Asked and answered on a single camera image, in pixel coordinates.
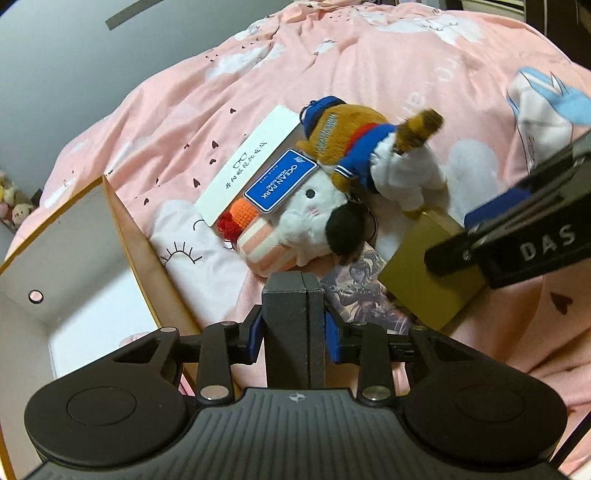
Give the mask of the hanging plush toy column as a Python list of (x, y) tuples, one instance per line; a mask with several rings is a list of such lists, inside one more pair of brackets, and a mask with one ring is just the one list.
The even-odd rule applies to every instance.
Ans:
[(15, 233), (35, 210), (33, 202), (4, 172), (0, 175), (1, 222)]

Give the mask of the white black-eared plush toy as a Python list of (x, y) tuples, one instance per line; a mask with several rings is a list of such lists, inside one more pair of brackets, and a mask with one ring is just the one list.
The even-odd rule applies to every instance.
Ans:
[(235, 248), (253, 273), (268, 277), (327, 255), (346, 262), (362, 250), (363, 233), (363, 208), (319, 170), (279, 208), (259, 214), (239, 236)]

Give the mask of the metal keyring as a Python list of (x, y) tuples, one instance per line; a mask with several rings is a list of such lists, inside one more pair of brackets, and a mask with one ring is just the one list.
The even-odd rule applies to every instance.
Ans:
[(372, 207), (370, 207), (369, 197), (366, 194), (352, 193), (349, 195), (349, 200), (363, 208), (363, 219), (365, 219), (363, 238), (368, 244), (374, 246), (378, 237), (379, 222)]

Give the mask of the orange crochet ball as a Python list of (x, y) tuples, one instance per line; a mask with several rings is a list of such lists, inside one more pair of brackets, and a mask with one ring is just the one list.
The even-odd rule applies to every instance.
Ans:
[(259, 216), (259, 210), (249, 200), (241, 197), (219, 216), (216, 227), (225, 241), (235, 243), (257, 216)]

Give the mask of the gold square box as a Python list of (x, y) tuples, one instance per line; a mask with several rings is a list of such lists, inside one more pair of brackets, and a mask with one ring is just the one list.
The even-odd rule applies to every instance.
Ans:
[(378, 275), (399, 304), (434, 330), (452, 321), (485, 286), (485, 279), (476, 266), (438, 276), (425, 265), (424, 257), (429, 248), (460, 231), (460, 224), (445, 212), (422, 213)]

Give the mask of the open cardboard storage box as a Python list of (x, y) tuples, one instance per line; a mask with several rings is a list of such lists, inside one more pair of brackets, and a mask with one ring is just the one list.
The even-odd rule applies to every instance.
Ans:
[(52, 213), (1, 266), (1, 476), (40, 463), (24, 426), (44, 385), (160, 327), (197, 333), (148, 239), (105, 177)]

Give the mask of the blue Ocean Park tag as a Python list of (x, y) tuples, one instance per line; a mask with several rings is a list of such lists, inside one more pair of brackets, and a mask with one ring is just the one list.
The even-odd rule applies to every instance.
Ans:
[(318, 169), (318, 164), (294, 149), (287, 149), (243, 192), (260, 213), (270, 214)]

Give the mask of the white long glasses box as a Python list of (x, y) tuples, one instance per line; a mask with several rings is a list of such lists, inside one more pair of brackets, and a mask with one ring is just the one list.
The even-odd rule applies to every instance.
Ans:
[(208, 227), (217, 222), (298, 124), (300, 119), (296, 112), (277, 105), (235, 150), (194, 203)]

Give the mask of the brown sailor plush toy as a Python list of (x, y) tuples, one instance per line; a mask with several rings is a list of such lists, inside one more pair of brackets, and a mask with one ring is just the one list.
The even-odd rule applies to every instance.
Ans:
[(394, 125), (373, 108), (325, 96), (304, 106), (300, 121), (297, 149), (321, 164), (339, 191), (379, 194), (410, 214), (423, 209), (426, 190), (447, 186), (428, 145), (444, 124), (434, 109)]

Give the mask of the pink cloud-print bedsheet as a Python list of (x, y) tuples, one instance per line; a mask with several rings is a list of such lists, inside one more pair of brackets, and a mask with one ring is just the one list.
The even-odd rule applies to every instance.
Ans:
[[(417, 4), (297, 1), (149, 77), (66, 144), (7, 256), (102, 173), (151, 236), (160, 205), (197, 200), (273, 107), (298, 113), (325, 95), (392, 123), (439, 111), (444, 128), (430, 145), (448, 176), (441, 208), (458, 222), (590, 131), (590, 70), (525, 23)], [(465, 312), (449, 325), (454, 338), (561, 395), (562, 446), (590, 412), (590, 259), (486, 289)]]

